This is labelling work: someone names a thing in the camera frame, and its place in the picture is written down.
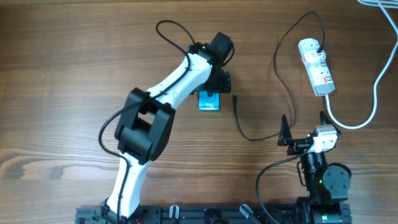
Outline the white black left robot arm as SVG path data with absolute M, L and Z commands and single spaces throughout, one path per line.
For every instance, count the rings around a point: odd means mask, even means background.
M 194 43 L 183 62 L 162 82 L 127 96 L 114 137 L 118 141 L 120 166 L 114 190 L 101 206 L 109 223 L 127 223 L 140 204 L 141 187 L 149 165 L 165 149 L 175 111 L 186 97 L 196 92 L 208 96 L 230 93 L 230 74 L 223 70 L 234 53 L 230 37 L 219 32 L 209 44 Z

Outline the blue screen Galaxy smartphone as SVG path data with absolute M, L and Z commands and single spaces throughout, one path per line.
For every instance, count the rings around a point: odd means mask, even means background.
M 198 109 L 200 111 L 219 111 L 220 110 L 220 94 L 213 93 L 211 96 L 206 91 L 198 94 Z

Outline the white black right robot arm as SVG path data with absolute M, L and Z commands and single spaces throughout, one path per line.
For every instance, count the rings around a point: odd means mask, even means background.
M 351 223 L 351 210 L 345 201 L 352 172 L 344 164 L 327 163 L 325 154 L 336 147 L 341 131 L 320 112 L 320 125 L 302 139 L 294 139 L 286 115 L 282 116 L 278 146 L 287 146 L 289 156 L 299 156 L 300 183 L 307 197 L 296 201 L 295 223 Z

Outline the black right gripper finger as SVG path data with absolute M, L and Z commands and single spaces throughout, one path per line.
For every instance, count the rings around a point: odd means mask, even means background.
M 337 135 L 337 136 L 340 136 L 340 135 L 341 135 L 341 131 L 335 126 L 334 123 L 332 123 L 332 122 L 328 119 L 328 117 L 327 117 L 327 115 L 325 114 L 324 111 L 321 111 L 321 112 L 320 112 L 320 122 L 321 122 L 321 125 L 326 125 L 326 124 L 332 125 L 332 126 L 335 128 L 335 130 L 336 130 L 336 135 Z
M 285 114 L 282 115 L 281 128 L 277 141 L 278 146 L 288 146 L 292 143 L 292 135 L 289 128 L 289 123 Z

